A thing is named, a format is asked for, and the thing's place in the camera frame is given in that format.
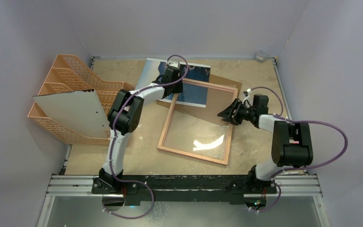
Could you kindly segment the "brown cardboard backing board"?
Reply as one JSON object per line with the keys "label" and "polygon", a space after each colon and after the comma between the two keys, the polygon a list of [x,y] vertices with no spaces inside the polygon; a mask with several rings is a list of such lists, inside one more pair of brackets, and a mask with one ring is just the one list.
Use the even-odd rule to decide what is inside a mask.
{"label": "brown cardboard backing board", "polygon": [[238,97],[242,83],[212,74],[207,83],[213,87],[200,86],[194,79],[185,79],[183,93],[177,95],[173,112],[187,114],[218,125],[226,125],[217,114]]}

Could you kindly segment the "ocean cliff photo print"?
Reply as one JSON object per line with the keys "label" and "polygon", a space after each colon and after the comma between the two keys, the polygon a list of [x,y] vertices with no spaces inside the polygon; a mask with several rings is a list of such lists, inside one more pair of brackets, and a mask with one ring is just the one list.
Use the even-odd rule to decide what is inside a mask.
{"label": "ocean cliff photo print", "polygon": [[[147,58],[141,76],[135,87],[136,90],[148,86],[158,76],[163,75],[166,69],[166,61]],[[210,66],[189,63],[187,79],[209,82]],[[178,94],[176,103],[195,107],[206,107],[208,88],[183,83],[183,92]]]}

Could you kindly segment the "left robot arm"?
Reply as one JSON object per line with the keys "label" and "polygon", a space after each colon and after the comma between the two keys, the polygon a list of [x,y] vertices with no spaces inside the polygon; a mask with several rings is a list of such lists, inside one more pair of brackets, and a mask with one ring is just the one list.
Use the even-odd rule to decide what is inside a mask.
{"label": "left robot arm", "polygon": [[182,79],[187,76],[188,69],[189,65],[181,70],[175,63],[167,63],[164,74],[149,85],[132,91],[122,89],[117,94],[108,113],[110,145],[107,159],[98,175],[100,184],[109,193],[119,192],[122,184],[129,182],[121,179],[123,160],[126,145],[137,129],[144,105],[181,93]]}

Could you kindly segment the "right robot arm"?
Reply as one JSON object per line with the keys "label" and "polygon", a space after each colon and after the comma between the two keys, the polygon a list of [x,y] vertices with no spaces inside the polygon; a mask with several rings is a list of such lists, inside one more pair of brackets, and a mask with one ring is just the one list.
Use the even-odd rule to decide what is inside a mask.
{"label": "right robot arm", "polygon": [[256,128],[272,133],[271,158],[253,166],[248,172],[246,185],[251,192],[259,192],[265,186],[270,186],[276,173],[285,167],[305,167],[313,161],[308,123],[291,123],[269,114],[266,95],[254,95],[253,103],[249,106],[236,98],[217,116],[232,125],[249,121]]}

